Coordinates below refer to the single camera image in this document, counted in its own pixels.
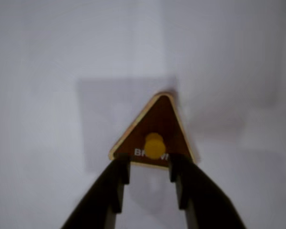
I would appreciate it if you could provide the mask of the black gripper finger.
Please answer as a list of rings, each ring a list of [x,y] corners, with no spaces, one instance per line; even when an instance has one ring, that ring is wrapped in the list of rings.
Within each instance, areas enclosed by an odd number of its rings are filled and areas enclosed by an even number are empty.
[[[114,159],[70,214],[63,229],[113,229],[122,212],[124,186],[130,183],[130,157]]]
[[[229,197],[191,159],[170,154],[169,174],[188,229],[245,228]]]

